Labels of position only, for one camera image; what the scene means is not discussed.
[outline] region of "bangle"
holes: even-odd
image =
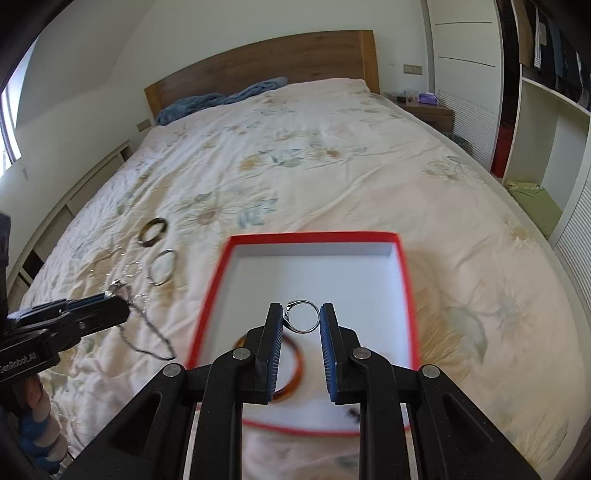
[[[163,257],[166,254],[173,255],[173,266],[170,268],[168,275],[166,275],[166,277],[163,280],[155,281],[154,276],[152,275],[152,265],[154,265],[154,262],[156,262],[156,260],[158,260],[160,257]],[[154,258],[148,264],[148,272],[146,273],[146,278],[148,279],[148,283],[150,285],[152,285],[153,287],[159,287],[160,285],[164,285],[168,280],[170,280],[173,277],[174,271],[177,269],[177,259],[178,259],[178,253],[176,252],[176,250],[171,250],[171,249],[163,250],[158,255],[156,255],[156,258]]]
[[[238,339],[238,341],[234,344],[234,348],[239,348],[244,345],[244,340],[246,340],[246,335],[243,335]],[[286,343],[291,349],[294,351],[295,355],[295,372],[291,376],[287,385],[280,390],[276,390],[271,397],[271,401],[279,402],[283,401],[293,395],[296,391],[296,388],[300,385],[301,379],[304,376],[304,357],[302,356],[300,348],[297,344],[289,338],[287,335],[283,336],[283,343]]]
[[[150,238],[148,240],[144,239],[144,236],[146,233],[148,233],[148,230],[153,227],[154,225],[162,225],[162,227],[160,228],[160,231],[156,234],[155,237]],[[154,218],[152,220],[150,220],[148,223],[146,223],[142,229],[139,231],[139,235],[138,235],[138,243],[142,246],[142,247],[152,247],[153,245],[156,244],[156,242],[158,242],[166,233],[166,230],[168,229],[168,222],[164,219],[164,218]]]

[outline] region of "silver ring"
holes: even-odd
[[[298,330],[290,322],[290,310],[293,307],[295,307],[296,305],[301,305],[303,303],[305,303],[306,305],[310,305],[316,311],[316,315],[318,316],[318,319],[316,320],[316,324],[309,330]],[[287,304],[287,307],[285,307],[285,313],[283,314],[283,325],[288,330],[291,330],[294,333],[312,333],[312,332],[314,332],[314,330],[316,330],[320,326],[320,310],[318,309],[318,307],[316,305],[314,305],[312,302],[310,302],[308,300],[291,301]]]
[[[142,308],[138,307],[138,299],[144,299]],[[148,297],[145,293],[140,293],[134,297],[133,304],[138,312],[145,315],[146,311],[148,310],[148,305],[150,305],[150,297]]]
[[[132,265],[137,265],[137,266],[138,266],[138,269],[136,270],[136,272],[135,272],[135,273],[132,273],[132,274],[130,275],[130,274],[129,274],[129,268],[130,268]],[[135,277],[136,275],[138,275],[138,274],[142,273],[142,270],[143,270],[143,269],[144,269],[144,265],[142,264],[142,262],[131,262],[131,263],[128,263],[128,264],[125,266],[125,268],[123,269],[123,275],[124,275],[124,277],[125,277],[125,278],[133,278],[133,277]]]
[[[156,282],[154,280],[154,277],[152,276],[152,265],[154,265],[154,262],[156,262],[156,260],[158,260],[160,257],[163,257],[166,254],[173,255],[173,266],[170,269],[168,276],[164,280]],[[148,264],[148,272],[146,274],[146,278],[148,279],[148,282],[150,282],[150,285],[154,287],[159,287],[160,285],[164,285],[166,282],[168,282],[173,277],[174,271],[177,269],[177,259],[178,253],[176,252],[176,250],[163,250],[158,255],[156,255],[156,257]]]
[[[105,298],[109,299],[111,297],[115,297],[119,294],[119,291],[123,289],[125,289],[125,297],[122,298],[129,302],[131,300],[131,287],[124,280],[115,280],[105,292]]]

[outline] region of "floral bedspread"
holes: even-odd
[[[183,359],[230,235],[398,232],[423,362],[441,366],[550,479],[587,416],[574,320],[542,249],[472,165],[361,80],[289,85],[195,113],[150,132],[70,224],[24,306],[104,291],[126,264],[172,248],[170,282],[128,280]],[[168,232],[143,248],[138,232],[154,217],[168,220]],[[128,324],[132,343],[165,355],[138,316]],[[44,381],[71,450],[162,366],[117,329],[66,352]],[[357,448],[246,430],[245,477],[354,478]]]

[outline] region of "clothes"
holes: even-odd
[[[583,93],[581,93],[579,105],[589,110],[589,102],[591,100],[591,76],[578,53],[577,64],[579,65],[579,78],[581,79],[581,84],[583,86]]]
[[[562,33],[562,46],[564,53],[565,85],[562,93],[571,100],[578,102],[583,93],[577,51]]]
[[[554,49],[554,69],[556,71],[556,91],[559,91],[560,81],[564,79],[564,56],[562,53],[562,39],[560,29],[552,20],[548,19],[548,29],[552,37],[552,47]]]
[[[540,78],[542,84],[550,89],[556,88],[556,68],[554,45],[550,38],[550,20],[543,12],[538,11],[539,31],[540,31],[540,51],[541,51],[541,65]]]
[[[206,95],[194,95],[181,98],[163,109],[156,117],[156,123],[161,126],[168,125],[170,122],[174,122],[175,120],[190,115],[191,113],[205,110],[206,108],[213,106],[229,105],[231,103],[240,102],[241,100],[245,100],[269,90],[276,90],[285,85],[287,85],[287,78],[277,77],[250,85],[250,87],[243,91],[234,93],[228,97],[221,93],[208,93]]]
[[[542,68],[542,49],[541,49],[541,31],[540,31],[540,10],[535,7],[535,50],[534,50],[534,67]]]
[[[526,67],[532,67],[534,65],[534,33],[527,17],[524,2],[525,0],[513,1],[519,36],[519,63]]]

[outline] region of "silver bangle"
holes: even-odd
[[[296,305],[301,305],[303,303],[305,303],[306,305],[310,305],[316,311],[316,315],[318,315],[318,319],[316,320],[316,324],[311,329],[308,329],[308,330],[297,329],[290,322],[290,310],[293,307],[295,307]],[[318,309],[318,307],[316,305],[314,305],[312,302],[310,302],[308,300],[291,301],[287,304],[287,307],[285,307],[285,313],[283,314],[283,325],[287,329],[291,330],[294,333],[312,333],[312,332],[314,332],[314,330],[316,330],[320,326],[320,310]]]
[[[173,266],[170,269],[168,276],[164,280],[156,282],[154,280],[154,277],[152,276],[152,265],[154,265],[154,262],[156,262],[156,260],[158,260],[160,257],[163,257],[166,254],[173,255]],[[148,264],[148,272],[146,273],[146,278],[148,279],[148,282],[150,283],[150,285],[152,285],[154,287],[159,287],[160,285],[164,285],[166,282],[168,282],[173,277],[174,271],[177,269],[177,259],[178,259],[178,253],[176,252],[176,250],[172,250],[172,249],[163,250],[158,255],[156,255],[156,257]]]

